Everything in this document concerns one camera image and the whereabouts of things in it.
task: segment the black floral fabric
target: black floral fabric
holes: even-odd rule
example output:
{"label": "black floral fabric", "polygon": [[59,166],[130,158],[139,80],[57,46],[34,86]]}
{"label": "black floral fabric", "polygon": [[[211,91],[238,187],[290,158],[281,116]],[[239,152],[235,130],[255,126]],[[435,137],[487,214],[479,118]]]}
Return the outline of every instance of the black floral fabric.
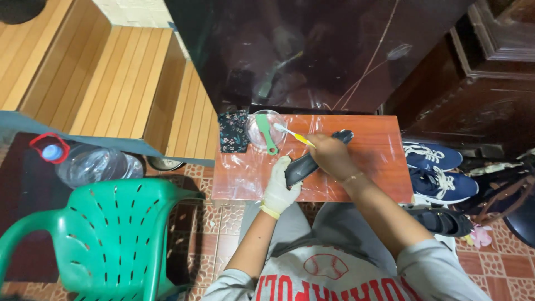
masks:
{"label": "black floral fabric", "polygon": [[222,153],[245,153],[249,138],[245,133],[247,110],[219,114],[219,139]]}

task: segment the gold bracelet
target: gold bracelet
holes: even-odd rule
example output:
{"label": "gold bracelet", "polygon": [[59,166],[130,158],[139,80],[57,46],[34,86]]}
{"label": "gold bracelet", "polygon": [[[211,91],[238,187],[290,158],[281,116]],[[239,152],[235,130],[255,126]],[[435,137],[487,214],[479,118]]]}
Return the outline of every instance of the gold bracelet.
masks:
{"label": "gold bracelet", "polygon": [[341,182],[341,185],[344,186],[344,185],[346,185],[349,181],[356,179],[357,176],[363,176],[363,175],[364,175],[364,173],[361,171],[361,172],[359,172],[359,173],[357,173],[357,174],[354,174],[354,175],[352,175],[352,176],[349,176],[347,179],[345,179],[345,180],[343,180],[343,181]]}

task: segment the wooden table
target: wooden table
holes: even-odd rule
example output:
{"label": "wooden table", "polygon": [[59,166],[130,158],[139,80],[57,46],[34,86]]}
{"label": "wooden table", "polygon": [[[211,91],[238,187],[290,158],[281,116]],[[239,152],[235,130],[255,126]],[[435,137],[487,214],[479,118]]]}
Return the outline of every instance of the wooden table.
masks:
{"label": "wooden table", "polygon": [[[355,136],[349,152],[358,166],[398,203],[411,203],[412,186],[395,116],[283,115],[288,129],[299,134],[331,135],[342,129]],[[212,201],[261,200],[272,165],[283,155],[292,159],[307,152],[306,146],[286,135],[275,156],[249,145],[247,152],[216,154]],[[303,181],[297,201],[349,202],[342,186],[322,170]]]}

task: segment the water bottle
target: water bottle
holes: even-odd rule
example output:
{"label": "water bottle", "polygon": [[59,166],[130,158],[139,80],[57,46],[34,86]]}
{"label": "water bottle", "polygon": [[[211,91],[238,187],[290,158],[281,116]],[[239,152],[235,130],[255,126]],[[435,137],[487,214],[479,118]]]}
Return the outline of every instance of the water bottle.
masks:
{"label": "water bottle", "polygon": [[[50,161],[62,155],[62,148],[55,144],[42,151],[42,157]],[[56,165],[56,174],[63,183],[75,189],[105,180],[142,178],[143,166],[138,159],[120,150],[77,144],[71,147],[67,159]]]}

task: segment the toothbrush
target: toothbrush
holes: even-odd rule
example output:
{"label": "toothbrush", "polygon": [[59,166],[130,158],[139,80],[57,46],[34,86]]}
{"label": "toothbrush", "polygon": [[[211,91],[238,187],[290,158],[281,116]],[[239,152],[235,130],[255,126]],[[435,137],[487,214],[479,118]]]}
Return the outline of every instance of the toothbrush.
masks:
{"label": "toothbrush", "polygon": [[310,142],[307,139],[305,139],[305,137],[290,131],[289,129],[285,128],[282,124],[274,123],[273,126],[278,131],[287,132],[287,133],[291,134],[292,136],[294,136],[298,141],[303,142],[306,145],[310,145],[313,148],[316,148],[316,146],[314,146],[314,144],[312,144],[312,142]]}

